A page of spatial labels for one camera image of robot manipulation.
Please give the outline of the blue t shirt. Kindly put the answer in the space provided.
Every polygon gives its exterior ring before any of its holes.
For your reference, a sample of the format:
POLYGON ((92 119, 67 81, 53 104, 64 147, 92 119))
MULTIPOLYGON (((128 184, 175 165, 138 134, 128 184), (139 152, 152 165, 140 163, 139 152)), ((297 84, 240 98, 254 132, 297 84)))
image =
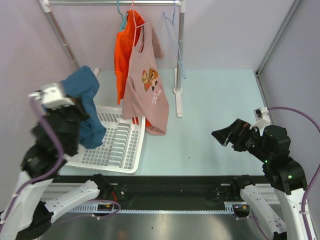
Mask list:
POLYGON ((79 143, 86 149, 94 149, 103 143, 106 128, 98 117, 94 97, 100 84, 90 67, 84 65, 60 82, 65 94, 79 98, 89 118, 80 123, 79 143))

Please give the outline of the light blue clothes hanger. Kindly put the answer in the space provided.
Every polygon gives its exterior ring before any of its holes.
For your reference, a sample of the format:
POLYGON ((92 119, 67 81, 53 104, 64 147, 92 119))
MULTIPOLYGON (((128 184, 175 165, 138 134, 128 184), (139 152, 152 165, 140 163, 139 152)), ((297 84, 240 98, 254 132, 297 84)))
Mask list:
POLYGON ((170 0, 173 5, 172 16, 169 17, 164 11, 162 13, 165 27, 169 36, 170 44, 173 49, 173 53, 176 59, 177 68, 180 70, 181 77, 186 79, 186 71, 183 64, 183 40, 184 40, 184 17, 185 17, 185 6, 183 0, 170 0), (179 17, 182 14, 182 20, 178 21, 178 27, 182 27, 182 30, 176 30, 176 13, 179 9, 179 17))

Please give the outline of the pink printed t shirt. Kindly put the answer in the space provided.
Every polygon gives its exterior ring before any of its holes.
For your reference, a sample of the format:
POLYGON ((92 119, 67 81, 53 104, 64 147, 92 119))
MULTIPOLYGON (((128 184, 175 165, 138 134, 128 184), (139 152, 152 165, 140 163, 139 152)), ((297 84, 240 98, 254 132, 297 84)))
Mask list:
POLYGON ((153 46, 153 26, 141 26, 136 46, 132 48, 125 83, 122 116, 125 120, 145 117, 146 131, 155 136, 167 133, 169 103, 158 71, 153 46))

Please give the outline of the orange t shirt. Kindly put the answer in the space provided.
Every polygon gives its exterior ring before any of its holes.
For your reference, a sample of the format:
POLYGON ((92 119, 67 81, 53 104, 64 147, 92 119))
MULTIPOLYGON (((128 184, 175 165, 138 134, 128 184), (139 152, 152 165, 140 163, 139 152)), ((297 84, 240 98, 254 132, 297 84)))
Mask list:
MULTIPOLYGON (((134 21, 132 10, 127 11, 127 25, 124 31, 118 32, 114 50, 114 73, 116 77, 117 104, 120 105, 124 97, 126 80, 129 72, 129 61, 133 48, 134 21)), ((144 19, 136 11, 138 25, 145 23, 144 19)))

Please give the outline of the pink clothes hanger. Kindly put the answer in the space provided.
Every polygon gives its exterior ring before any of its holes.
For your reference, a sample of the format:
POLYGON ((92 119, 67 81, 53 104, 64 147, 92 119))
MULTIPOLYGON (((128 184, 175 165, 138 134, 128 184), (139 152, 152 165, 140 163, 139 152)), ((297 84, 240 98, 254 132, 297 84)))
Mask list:
POLYGON ((140 29, 144 23, 138 25, 137 18, 136 18, 136 9, 135 9, 135 1, 131 0, 131 12, 132 12, 132 18, 134 23, 134 35, 133 35, 133 42, 132 47, 134 48, 137 44, 136 41, 140 38, 140 33, 138 32, 138 29, 140 29))

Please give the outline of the teal clothes hanger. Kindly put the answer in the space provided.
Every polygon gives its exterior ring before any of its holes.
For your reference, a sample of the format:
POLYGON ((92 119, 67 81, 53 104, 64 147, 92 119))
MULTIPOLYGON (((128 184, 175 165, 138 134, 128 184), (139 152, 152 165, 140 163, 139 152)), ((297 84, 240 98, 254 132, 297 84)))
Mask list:
POLYGON ((116 1, 116 8, 117 8, 117 13, 120 15, 121 17, 121 23, 119 26, 119 32, 122 32, 125 30, 126 26, 127 26, 127 18, 128 18, 128 12, 126 13, 122 13, 121 9, 120 9, 120 0, 116 1))

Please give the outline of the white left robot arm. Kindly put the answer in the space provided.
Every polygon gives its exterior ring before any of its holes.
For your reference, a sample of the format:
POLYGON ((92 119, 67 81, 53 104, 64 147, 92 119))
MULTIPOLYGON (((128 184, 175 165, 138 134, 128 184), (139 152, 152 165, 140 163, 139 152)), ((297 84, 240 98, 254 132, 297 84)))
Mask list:
POLYGON ((42 200, 47 187, 67 163, 65 155, 73 157, 78 153, 80 125, 88 118, 81 98, 69 95, 39 115, 31 129, 35 144, 25 153, 16 189, 0 214, 2 240, 34 240, 74 207, 110 196, 110 182, 102 174, 95 174, 56 200, 42 200))

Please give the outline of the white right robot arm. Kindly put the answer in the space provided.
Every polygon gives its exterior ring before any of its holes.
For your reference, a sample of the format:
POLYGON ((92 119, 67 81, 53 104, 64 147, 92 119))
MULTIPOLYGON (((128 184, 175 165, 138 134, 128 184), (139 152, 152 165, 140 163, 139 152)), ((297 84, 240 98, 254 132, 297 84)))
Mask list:
POLYGON ((248 152, 262 162, 262 171, 277 196, 283 217, 262 197, 249 175, 235 177, 230 194, 248 204, 250 218, 266 240, 317 239, 305 197, 310 185, 302 166, 290 157, 291 139, 285 128, 259 120, 251 125, 238 118, 211 135, 222 146, 231 144, 234 151, 248 152))

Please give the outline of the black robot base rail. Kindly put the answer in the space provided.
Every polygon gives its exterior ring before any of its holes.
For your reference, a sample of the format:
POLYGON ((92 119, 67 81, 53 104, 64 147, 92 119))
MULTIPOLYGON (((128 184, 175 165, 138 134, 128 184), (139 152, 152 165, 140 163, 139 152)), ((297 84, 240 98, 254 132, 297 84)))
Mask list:
POLYGON ((213 211, 243 200, 234 176, 107 176, 109 193, 123 211, 213 211))

